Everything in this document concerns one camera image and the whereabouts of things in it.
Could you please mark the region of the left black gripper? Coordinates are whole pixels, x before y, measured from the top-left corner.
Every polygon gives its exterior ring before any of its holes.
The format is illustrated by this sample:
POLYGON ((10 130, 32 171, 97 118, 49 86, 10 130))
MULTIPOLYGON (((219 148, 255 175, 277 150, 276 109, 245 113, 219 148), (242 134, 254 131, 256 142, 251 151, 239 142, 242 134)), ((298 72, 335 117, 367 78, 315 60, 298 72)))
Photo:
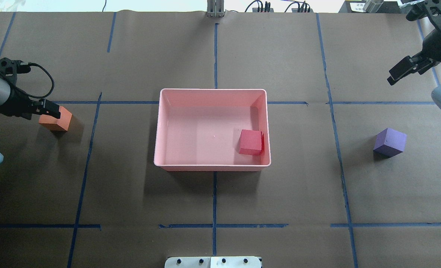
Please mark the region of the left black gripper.
POLYGON ((11 93, 5 102, 5 115, 7 117, 21 117, 27 120, 32 119, 33 114, 47 115, 56 119, 61 118, 60 106, 55 102, 47 99, 38 101, 38 110, 34 106, 35 101, 32 100, 23 90, 10 87, 11 93))

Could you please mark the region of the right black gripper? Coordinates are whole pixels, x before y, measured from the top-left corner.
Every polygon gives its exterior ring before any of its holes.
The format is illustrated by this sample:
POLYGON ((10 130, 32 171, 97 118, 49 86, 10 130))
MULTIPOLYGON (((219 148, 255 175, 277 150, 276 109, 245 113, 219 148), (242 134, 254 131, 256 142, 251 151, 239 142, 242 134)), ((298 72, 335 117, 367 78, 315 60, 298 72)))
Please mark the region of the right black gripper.
POLYGON ((441 63, 441 29, 434 29, 422 43, 421 55, 406 56, 389 70, 387 81, 394 86, 402 78, 419 73, 426 73, 431 68, 441 63))

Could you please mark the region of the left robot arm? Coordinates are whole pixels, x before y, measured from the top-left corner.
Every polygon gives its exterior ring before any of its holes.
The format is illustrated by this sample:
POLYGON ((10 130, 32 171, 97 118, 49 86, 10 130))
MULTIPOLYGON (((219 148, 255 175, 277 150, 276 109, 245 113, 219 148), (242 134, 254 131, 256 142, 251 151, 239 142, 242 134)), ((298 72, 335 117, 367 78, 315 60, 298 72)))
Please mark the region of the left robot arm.
MULTIPOLYGON (((11 86, 9 82, 0 78, 0 114, 27 120, 31 120, 33 114, 61 118, 59 105, 42 97, 37 101, 30 98, 36 97, 24 95, 15 86, 11 86)), ((3 160, 4 156, 0 153, 0 164, 3 160)))

